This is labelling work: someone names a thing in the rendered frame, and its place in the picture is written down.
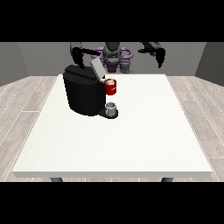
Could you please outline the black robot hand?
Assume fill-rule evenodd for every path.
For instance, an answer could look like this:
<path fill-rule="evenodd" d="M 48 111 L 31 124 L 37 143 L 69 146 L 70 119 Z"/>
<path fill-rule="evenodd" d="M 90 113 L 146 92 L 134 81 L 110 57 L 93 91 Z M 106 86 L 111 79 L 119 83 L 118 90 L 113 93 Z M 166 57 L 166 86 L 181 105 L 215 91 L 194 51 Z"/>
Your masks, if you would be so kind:
<path fill-rule="evenodd" d="M 142 42 L 143 49 L 139 49 L 139 53 L 148 53 L 150 56 L 155 57 L 158 67 L 161 67 L 165 61 L 165 49 L 162 48 L 147 48 L 147 42 Z"/>
<path fill-rule="evenodd" d="M 97 51 L 82 48 L 74 47 L 72 50 L 73 62 L 77 64 L 81 69 L 84 69 L 83 57 L 85 54 L 100 56 L 101 54 Z"/>

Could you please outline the pale grey machine lid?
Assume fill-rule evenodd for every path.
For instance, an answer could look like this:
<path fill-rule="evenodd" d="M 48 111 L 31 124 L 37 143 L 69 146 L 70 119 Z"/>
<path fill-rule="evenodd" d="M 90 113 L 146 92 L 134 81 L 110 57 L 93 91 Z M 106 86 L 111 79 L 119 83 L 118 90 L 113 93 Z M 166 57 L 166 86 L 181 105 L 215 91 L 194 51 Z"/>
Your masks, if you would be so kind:
<path fill-rule="evenodd" d="M 92 59 L 90 65 L 94 69 L 95 75 L 99 80 L 101 80 L 107 73 L 99 58 Z"/>

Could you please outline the black coffee machine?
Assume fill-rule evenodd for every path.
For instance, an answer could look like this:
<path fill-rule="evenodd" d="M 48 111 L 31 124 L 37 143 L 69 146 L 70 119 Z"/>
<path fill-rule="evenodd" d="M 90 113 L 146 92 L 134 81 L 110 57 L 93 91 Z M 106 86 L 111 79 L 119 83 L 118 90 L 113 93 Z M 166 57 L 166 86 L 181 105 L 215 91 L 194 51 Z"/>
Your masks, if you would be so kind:
<path fill-rule="evenodd" d="M 108 119 L 118 117 L 118 110 L 113 116 L 106 115 L 106 96 L 103 77 L 95 75 L 91 66 L 81 69 L 70 65 L 63 73 L 66 96 L 71 110 L 83 116 L 103 116 Z"/>

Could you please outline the small grey coffee pod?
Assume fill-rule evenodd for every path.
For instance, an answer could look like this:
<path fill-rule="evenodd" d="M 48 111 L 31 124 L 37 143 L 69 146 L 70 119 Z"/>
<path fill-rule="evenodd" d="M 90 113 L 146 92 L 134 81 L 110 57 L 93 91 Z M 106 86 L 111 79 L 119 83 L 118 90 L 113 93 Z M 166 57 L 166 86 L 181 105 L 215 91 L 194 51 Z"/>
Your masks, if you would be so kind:
<path fill-rule="evenodd" d="M 122 60 L 120 63 L 120 71 L 124 74 L 128 74 L 130 72 L 130 61 Z"/>

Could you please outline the red pod holder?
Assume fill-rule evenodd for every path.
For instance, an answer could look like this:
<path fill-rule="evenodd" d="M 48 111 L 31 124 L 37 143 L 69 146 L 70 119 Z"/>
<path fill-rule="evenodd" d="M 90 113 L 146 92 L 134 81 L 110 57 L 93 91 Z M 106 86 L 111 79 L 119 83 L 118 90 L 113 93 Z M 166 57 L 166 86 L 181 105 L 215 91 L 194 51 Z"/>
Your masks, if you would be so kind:
<path fill-rule="evenodd" d="M 116 80 L 107 79 L 104 81 L 105 94 L 114 95 L 116 93 Z"/>

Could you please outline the small grey cup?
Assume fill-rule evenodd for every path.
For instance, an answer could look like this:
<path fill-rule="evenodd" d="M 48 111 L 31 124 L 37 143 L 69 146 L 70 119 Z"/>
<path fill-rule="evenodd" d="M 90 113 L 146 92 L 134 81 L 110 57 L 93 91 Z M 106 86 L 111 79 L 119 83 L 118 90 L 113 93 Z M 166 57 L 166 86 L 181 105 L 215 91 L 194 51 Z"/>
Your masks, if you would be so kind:
<path fill-rule="evenodd" d="M 108 102 L 105 105 L 105 109 L 107 116 L 114 116 L 116 114 L 116 105 L 113 102 Z"/>

